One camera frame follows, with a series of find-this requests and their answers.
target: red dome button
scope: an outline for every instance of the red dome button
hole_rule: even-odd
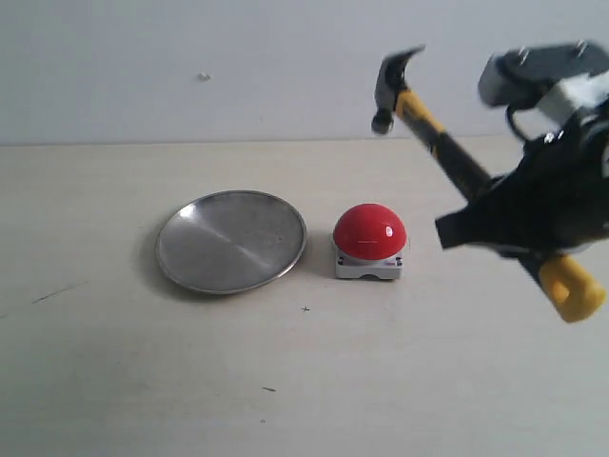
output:
[[[334,243],[344,254],[362,260],[387,259],[407,242],[400,217],[382,205],[365,203],[349,209],[334,228]]]

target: metal plate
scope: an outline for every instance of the metal plate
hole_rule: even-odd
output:
[[[306,244],[301,214],[259,191],[229,190],[189,203],[161,229],[156,255],[175,283],[229,294],[267,284],[287,273]]]

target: wall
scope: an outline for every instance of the wall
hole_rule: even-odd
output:
[[[504,133],[476,93],[493,51],[609,44],[605,0],[343,4],[5,1],[0,144],[367,137],[381,59],[420,43],[430,108],[457,134]]]

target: scratch on table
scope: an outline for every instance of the scratch on table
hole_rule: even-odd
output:
[[[85,281],[84,283],[80,283],[80,284],[74,284],[71,286],[66,286],[64,288],[62,288],[61,290],[56,290],[48,295],[45,295],[44,297],[40,297],[36,300],[34,300],[33,302],[31,302],[33,305],[35,305],[36,303],[40,303],[40,302],[44,302],[45,300],[48,300],[50,297],[54,297],[55,295],[59,295],[60,293],[64,293],[67,292],[69,290],[74,290],[75,288],[79,288],[81,286],[84,286],[87,283],[87,281]]]

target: hammer head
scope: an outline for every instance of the hammer head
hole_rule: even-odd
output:
[[[404,79],[406,65],[413,55],[424,49],[425,46],[420,45],[411,50],[390,54],[383,59],[374,89],[377,113],[372,118],[372,131],[375,133],[385,135],[391,131],[398,94],[401,90],[408,89]]]

